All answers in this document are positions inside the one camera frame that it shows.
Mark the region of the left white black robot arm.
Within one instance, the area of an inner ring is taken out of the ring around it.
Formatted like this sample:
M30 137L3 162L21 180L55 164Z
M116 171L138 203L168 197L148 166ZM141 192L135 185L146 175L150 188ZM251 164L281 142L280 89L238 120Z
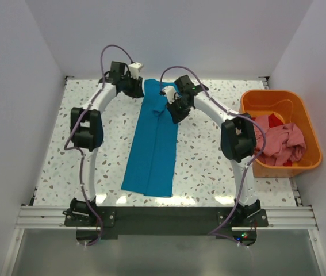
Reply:
M143 79L140 76L143 67L139 62L112 62L91 98L81 107L71 109L70 137L64 149L79 151L81 159L79 189L69 210L64 213L68 220L80 221L84 225L101 222L96 210L95 192L96 157L104 139L101 115L120 92L131 98L144 97Z

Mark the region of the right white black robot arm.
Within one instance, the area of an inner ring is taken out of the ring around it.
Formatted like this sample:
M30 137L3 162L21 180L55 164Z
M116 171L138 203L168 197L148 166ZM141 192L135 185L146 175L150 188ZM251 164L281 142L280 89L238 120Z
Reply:
M167 109L174 124L183 121L192 109L198 109L220 127L220 148L231 163L236 185L234 207L220 226L233 221L242 226L249 225L261 210L252 172L256 148L255 122L248 113L241 114L219 103L202 83L194 85L187 75L175 80L174 84L160 90L160 95L168 100Z

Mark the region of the blue t shirt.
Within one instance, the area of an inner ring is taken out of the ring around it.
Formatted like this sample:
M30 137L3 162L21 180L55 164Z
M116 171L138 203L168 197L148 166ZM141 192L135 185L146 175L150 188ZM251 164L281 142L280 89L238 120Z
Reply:
M171 197L178 126L161 96L160 82L144 82L144 99L121 188L152 197Z

